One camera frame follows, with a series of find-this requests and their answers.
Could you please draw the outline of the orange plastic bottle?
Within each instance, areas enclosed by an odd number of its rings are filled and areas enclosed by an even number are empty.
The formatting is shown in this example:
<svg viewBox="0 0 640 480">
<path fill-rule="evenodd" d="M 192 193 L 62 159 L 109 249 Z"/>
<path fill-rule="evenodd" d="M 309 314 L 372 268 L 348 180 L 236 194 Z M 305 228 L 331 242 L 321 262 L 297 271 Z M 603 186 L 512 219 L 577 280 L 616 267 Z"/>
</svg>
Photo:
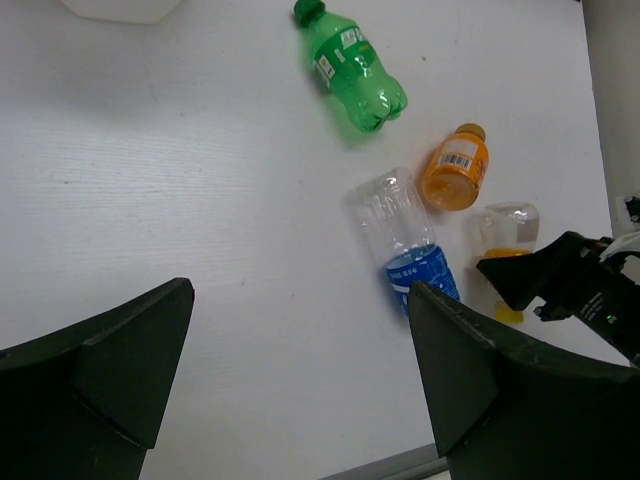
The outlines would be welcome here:
<svg viewBox="0 0 640 480">
<path fill-rule="evenodd" d="M 484 129 L 460 125 L 434 151 L 420 180 L 426 201 L 445 211 L 461 211 L 477 200 L 489 167 Z"/>
</svg>

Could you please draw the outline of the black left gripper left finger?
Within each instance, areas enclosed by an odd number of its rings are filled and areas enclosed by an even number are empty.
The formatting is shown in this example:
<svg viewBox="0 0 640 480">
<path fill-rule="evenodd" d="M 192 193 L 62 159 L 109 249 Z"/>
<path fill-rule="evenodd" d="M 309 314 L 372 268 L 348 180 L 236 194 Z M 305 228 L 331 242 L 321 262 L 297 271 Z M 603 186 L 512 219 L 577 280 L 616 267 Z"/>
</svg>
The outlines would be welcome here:
<svg viewBox="0 0 640 480">
<path fill-rule="evenodd" d="M 172 279 L 1 352 L 4 479 L 137 479 L 156 445 L 195 290 Z"/>
</svg>

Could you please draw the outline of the green plastic bottle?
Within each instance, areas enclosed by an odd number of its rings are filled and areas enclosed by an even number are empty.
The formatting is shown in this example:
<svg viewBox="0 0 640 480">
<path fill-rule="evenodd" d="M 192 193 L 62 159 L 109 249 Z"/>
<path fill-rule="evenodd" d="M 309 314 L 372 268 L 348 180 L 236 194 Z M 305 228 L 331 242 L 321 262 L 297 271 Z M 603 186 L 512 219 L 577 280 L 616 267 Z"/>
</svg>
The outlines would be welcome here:
<svg viewBox="0 0 640 480">
<path fill-rule="evenodd" d="M 400 116 L 408 105 L 404 88 L 355 20 L 328 11 L 322 1 L 298 1 L 293 15 L 314 70 L 358 130 L 376 132 Z"/>
</svg>

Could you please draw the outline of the clear bottle yellow cap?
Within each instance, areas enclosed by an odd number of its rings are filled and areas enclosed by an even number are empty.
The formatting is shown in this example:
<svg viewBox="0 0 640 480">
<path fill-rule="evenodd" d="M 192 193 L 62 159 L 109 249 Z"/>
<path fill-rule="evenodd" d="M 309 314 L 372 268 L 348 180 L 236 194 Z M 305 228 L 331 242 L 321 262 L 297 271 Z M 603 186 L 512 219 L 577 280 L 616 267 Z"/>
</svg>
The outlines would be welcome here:
<svg viewBox="0 0 640 480">
<path fill-rule="evenodd" d="M 477 270 L 480 260 L 520 256 L 536 248 L 540 225 L 537 208 L 526 202 L 506 202 L 472 209 L 464 224 L 470 254 L 466 270 L 471 306 L 494 320 L 510 325 L 524 321 L 521 311 L 508 307 L 489 281 Z"/>
</svg>

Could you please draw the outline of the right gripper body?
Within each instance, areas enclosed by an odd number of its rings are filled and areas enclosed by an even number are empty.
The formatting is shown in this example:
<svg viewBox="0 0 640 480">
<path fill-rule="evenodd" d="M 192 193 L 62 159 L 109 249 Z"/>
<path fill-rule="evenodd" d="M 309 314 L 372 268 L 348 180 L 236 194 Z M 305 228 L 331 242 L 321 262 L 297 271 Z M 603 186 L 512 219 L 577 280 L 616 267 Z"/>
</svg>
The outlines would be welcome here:
<svg viewBox="0 0 640 480">
<path fill-rule="evenodd" d="M 639 366 L 639 239 L 561 237 L 538 250 L 534 309 L 543 322 L 575 317 Z"/>
</svg>

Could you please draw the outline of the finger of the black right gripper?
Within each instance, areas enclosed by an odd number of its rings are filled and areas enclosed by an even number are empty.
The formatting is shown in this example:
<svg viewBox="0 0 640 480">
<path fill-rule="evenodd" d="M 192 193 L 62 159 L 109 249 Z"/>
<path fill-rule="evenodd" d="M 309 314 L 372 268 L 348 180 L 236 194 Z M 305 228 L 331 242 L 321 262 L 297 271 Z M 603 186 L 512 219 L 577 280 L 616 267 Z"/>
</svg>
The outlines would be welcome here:
<svg viewBox="0 0 640 480">
<path fill-rule="evenodd" d="M 568 231 L 537 252 L 483 259 L 476 269 L 511 309 L 523 311 L 570 271 L 584 246 L 582 235 Z"/>
</svg>

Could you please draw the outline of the clear bottle blue label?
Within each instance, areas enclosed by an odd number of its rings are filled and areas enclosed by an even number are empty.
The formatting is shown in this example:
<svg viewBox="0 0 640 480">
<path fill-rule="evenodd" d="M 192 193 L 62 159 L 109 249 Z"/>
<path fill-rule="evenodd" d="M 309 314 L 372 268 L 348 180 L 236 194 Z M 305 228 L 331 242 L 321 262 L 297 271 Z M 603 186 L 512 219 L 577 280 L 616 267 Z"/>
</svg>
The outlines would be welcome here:
<svg viewBox="0 0 640 480">
<path fill-rule="evenodd" d="M 350 189 L 344 207 L 393 313 L 409 315 L 409 293 L 425 282 L 456 301 L 461 295 L 411 172 L 396 167 Z"/>
</svg>

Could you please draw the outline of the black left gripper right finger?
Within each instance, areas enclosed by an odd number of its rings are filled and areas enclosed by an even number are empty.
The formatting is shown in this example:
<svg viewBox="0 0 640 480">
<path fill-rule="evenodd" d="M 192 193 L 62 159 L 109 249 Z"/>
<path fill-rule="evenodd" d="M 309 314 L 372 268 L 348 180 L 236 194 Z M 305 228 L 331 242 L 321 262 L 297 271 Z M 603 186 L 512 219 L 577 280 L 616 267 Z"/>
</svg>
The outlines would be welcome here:
<svg viewBox="0 0 640 480">
<path fill-rule="evenodd" d="M 635 479 L 639 373 L 537 340 L 416 282 L 409 324 L 454 479 Z"/>
</svg>

